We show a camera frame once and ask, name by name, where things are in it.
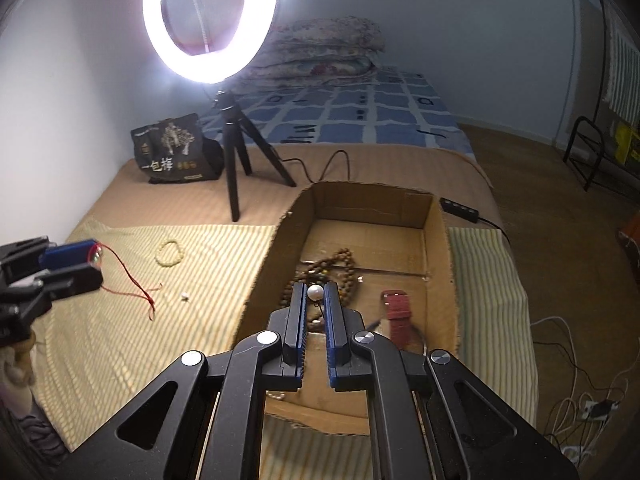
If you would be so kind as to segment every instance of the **bed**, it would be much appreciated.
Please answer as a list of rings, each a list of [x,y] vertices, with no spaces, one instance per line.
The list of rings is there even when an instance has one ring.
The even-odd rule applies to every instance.
[[[354,181],[427,190],[502,224],[491,183],[466,135],[421,75],[386,69],[371,84],[251,92],[239,103],[281,158],[304,160],[312,176],[344,149]],[[217,137],[217,111],[203,114],[201,125],[207,136]],[[258,150],[250,144],[248,149],[254,176],[238,173],[236,224],[223,180],[150,186],[130,160],[71,235],[116,248],[139,280],[163,287],[154,295],[153,323],[139,301],[100,291],[57,302],[34,325],[42,343],[34,396],[70,450],[181,352],[213,354],[232,346],[252,277],[280,218],[306,185],[298,163],[287,168],[301,185],[286,187]],[[326,179],[346,179],[337,158]],[[450,215],[446,221],[460,307],[458,355],[533,424],[537,371],[526,293],[510,249],[497,230]],[[154,258],[158,244],[174,238],[183,242],[184,262],[161,267]],[[111,287],[126,288],[120,269],[104,273]],[[187,288],[193,298],[188,305],[176,300]],[[90,348],[90,359],[78,348]],[[324,472],[314,465],[331,460],[342,465]],[[370,478],[368,437],[327,435],[267,416],[261,477],[318,474]]]

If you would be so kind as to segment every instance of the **yellow striped fabric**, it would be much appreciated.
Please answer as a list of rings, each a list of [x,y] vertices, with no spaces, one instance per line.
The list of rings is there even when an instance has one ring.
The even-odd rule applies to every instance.
[[[229,349],[272,226],[155,226],[109,229],[83,222],[73,240],[96,238],[115,249],[142,285],[153,287],[156,320],[139,298],[105,291],[59,301],[35,325],[36,399],[75,449],[176,356]],[[535,420],[537,371],[527,297],[498,231],[449,229],[467,367],[526,420]],[[184,259],[161,267],[156,249],[174,238]],[[171,260],[171,245],[164,259]],[[104,257],[105,284],[133,291],[117,261]],[[188,293],[190,300],[180,298]],[[366,436],[337,436],[265,417],[261,479],[371,479]]]

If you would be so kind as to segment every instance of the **glowing white ring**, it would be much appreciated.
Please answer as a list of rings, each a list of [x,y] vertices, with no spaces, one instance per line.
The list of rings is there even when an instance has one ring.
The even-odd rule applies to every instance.
[[[276,0],[244,0],[238,30],[223,50],[190,56],[174,43],[162,18],[161,0],[142,0],[146,33],[160,59],[175,73],[201,83],[219,83],[242,70],[262,45]]]

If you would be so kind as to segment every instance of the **watch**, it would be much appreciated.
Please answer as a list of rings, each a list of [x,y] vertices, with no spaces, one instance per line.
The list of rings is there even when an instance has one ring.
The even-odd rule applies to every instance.
[[[391,341],[404,348],[411,339],[411,306],[404,290],[383,290],[380,296],[386,308],[386,318],[391,328]]]

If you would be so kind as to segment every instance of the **red string bracelet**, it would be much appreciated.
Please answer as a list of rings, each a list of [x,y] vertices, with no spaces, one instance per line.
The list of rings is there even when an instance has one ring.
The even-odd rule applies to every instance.
[[[131,273],[129,272],[129,269],[127,269],[127,266],[124,264],[124,262],[122,261],[122,259],[118,256],[118,253],[116,253],[116,251],[114,251],[113,249],[111,249],[108,245],[105,244],[101,244],[101,243],[96,243],[94,244],[91,249],[89,249],[89,254],[87,256],[87,261],[91,261],[92,258],[94,257],[95,253],[97,253],[97,251],[104,247],[105,249],[108,249],[111,251],[111,253],[113,253],[113,255],[118,259],[118,261],[120,262],[120,265],[122,266],[122,268],[124,269],[124,271],[127,273],[127,276],[129,277],[129,279],[131,280],[131,282],[142,291],[142,294],[144,294],[144,296],[142,294],[136,294],[134,292],[120,292],[118,290],[112,290],[110,288],[107,288],[104,285],[101,285],[100,288],[102,288],[103,290],[106,290],[107,292],[110,292],[111,294],[117,294],[119,296],[132,296],[134,298],[141,298],[142,300],[148,301],[149,303],[149,311],[148,311],[148,316],[149,319],[151,321],[154,320],[154,317],[156,316],[156,302],[154,301],[154,299],[149,295],[149,293],[142,287],[142,285],[140,285],[138,283],[138,281],[131,275]],[[155,292],[156,290],[160,290],[162,288],[162,283],[160,283],[160,286],[158,288],[150,288],[149,291],[150,292]]]

